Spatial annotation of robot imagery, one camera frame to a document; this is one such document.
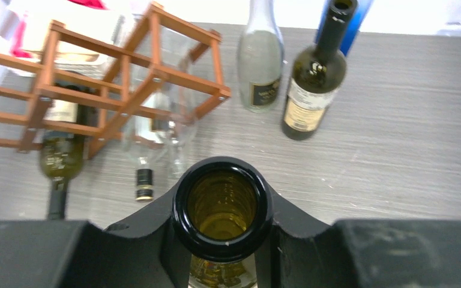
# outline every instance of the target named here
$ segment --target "dark wine bottle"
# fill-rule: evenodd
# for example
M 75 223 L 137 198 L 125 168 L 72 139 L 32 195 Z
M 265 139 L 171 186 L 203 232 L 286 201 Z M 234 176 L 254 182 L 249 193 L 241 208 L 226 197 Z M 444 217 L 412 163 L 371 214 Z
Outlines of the dark wine bottle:
M 253 252 L 272 221 L 265 183 L 249 164 L 230 157 L 201 161 L 180 180 L 173 215 L 192 252 L 191 287 L 251 288 L 257 283 Z
M 357 5 L 357 0 L 331 0 L 319 42 L 296 57 L 282 117 L 289 138 L 312 136 L 336 96 L 347 69 L 339 47 Z
M 91 93 L 91 90 L 85 86 L 66 81 L 56 81 L 55 86 Z M 88 125 L 90 116 L 91 108 L 88 106 L 54 100 L 45 119 Z M 47 219 L 65 218 L 68 184 L 82 170 L 84 152 L 84 135 L 45 130 L 40 150 L 40 167 L 51 181 Z

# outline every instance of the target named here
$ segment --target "wine rack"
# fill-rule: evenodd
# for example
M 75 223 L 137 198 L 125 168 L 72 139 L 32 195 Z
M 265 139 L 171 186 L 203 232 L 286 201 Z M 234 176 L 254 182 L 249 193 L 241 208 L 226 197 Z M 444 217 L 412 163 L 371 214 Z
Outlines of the wine rack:
M 196 77 L 162 64 L 161 26 L 197 41 L 197 44 L 188 54 L 192 62 L 195 62 L 208 49 L 211 49 L 215 81 Z M 151 57 L 135 52 L 148 34 L 151 37 Z M 101 80 L 56 69 L 54 60 L 60 41 L 108 55 L 115 60 L 109 65 Z M 39 129 L 46 128 L 91 136 L 88 157 L 92 158 L 110 139 L 120 139 L 119 129 L 131 115 L 151 119 L 167 115 L 168 112 L 165 110 L 141 106 L 151 93 L 161 87 L 164 82 L 209 94 L 210 97 L 194 110 L 197 117 L 202 118 L 231 96 L 231 90 L 224 84 L 221 70 L 220 42 L 221 36 L 217 31 L 207 31 L 175 17 L 165 12 L 163 7 L 156 2 L 150 3 L 123 47 L 69 31 L 65 29 L 63 23 L 53 20 L 44 42 L 40 63 L 32 63 L 0 54 L 0 65 L 35 74 L 29 92 L 0 87 L 0 96 L 28 102 L 25 115 L 0 112 L 0 123 L 23 126 L 20 139 L 0 139 L 0 147 L 15 148 L 22 153 L 39 149 L 41 145 L 35 143 L 34 139 Z M 135 91 L 130 91 L 129 88 L 131 64 L 149 69 L 148 75 Z M 118 74 L 121 76 L 120 85 L 113 83 Z M 54 86 L 55 79 L 93 88 L 96 93 L 88 94 L 56 87 Z M 110 92 L 119 94 L 120 100 L 110 99 L 108 97 Z M 52 100 L 69 101 L 99 109 L 97 127 L 44 120 Z M 108 110 L 113 110 L 116 113 L 107 121 Z

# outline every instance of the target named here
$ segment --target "blue object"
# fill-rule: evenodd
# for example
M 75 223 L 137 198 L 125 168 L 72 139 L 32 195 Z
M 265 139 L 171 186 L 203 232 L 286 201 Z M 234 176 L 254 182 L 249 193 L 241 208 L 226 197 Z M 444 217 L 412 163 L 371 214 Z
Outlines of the blue object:
M 328 5 L 330 4 L 330 1 L 331 0 L 326 0 L 326 3 L 324 4 L 321 22 L 319 23 L 319 29 L 315 36 L 315 43 L 319 41 L 319 37 L 321 36 L 322 25 L 324 25 L 324 21 L 326 20 L 326 11 L 328 10 Z M 347 56 L 347 54 L 349 53 L 349 49 L 351 49 L 352 43 L 354 42 L 354 38 L 356 38 L 356 35 L 358 34 L 358 31 L 360 30 L 361 22 L 363 22 L 363 20 L 365 19 L 365 16 L 367 16 L 370 6 L 372 6 L 372 2 L 374 0 L 357 0 L 357 1 L 358 1 L 358 8 L 356 9 L 354 17 L 349 23 L 347 32 L 342 40 L 342 45 L 340 45 L 340 51 L 342 51 L 344 56 Z

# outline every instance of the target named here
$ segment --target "wood grain surface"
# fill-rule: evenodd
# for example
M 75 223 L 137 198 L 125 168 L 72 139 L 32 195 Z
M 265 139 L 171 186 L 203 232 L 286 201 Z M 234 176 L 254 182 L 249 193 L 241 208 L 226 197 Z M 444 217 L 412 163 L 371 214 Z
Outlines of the wood grain surface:
M 222 66 L 233 97 L 206 116 L 190 147 L 195 163 L 214 155 L 254 165 L 285 198 L 332 223 L 348 217 L 461 218 L 461 38 L 361 34 L 348 76 L 319 131 L 296 142 L 280 131 L 291 62 L 313 30 L 282 29 L 286 60 L 279 105 L 266 114 L 241 107 L 236 75 L 243 29 L 221 32 Z M 194 74 L 211 77 L 211 54 Z M 26 90 L 29 79 L 8 74 L 3 84 Z M 23 113 L 25 103 L 0 98 L 0 110 Z M 0 137 L 18 138 L 20 127 L 0 124 Z M 0 148 L 0 219 L 44 218 L 49 183 L 37 152 Z M 157 196 L 173 184 L 166 161 L 155 169 Z M 68 218 L 100 227 L 140 209 L 134 201 L 134 166 L 110 142 L 71 187 Z

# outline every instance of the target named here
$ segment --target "red cloth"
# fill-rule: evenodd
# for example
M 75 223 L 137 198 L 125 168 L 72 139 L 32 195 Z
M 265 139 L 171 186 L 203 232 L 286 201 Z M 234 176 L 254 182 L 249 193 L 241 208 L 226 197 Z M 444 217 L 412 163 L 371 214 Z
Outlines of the red cloth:
M 101 3 L 100 0 L 68 0 L 73 3 L 77 3 L 93 9 L 107 10 L 107 8 Z M 20 58 L 32 58 L 31 54 L 22 50 L 22 39 L 26 28 L 27 13 L 24 14 L 22 21 L 20 21 L 17 31 L 15 31 L 15 37 L 13 38 L 13 45 L 11 46 L 10 53 L 15 57 Z

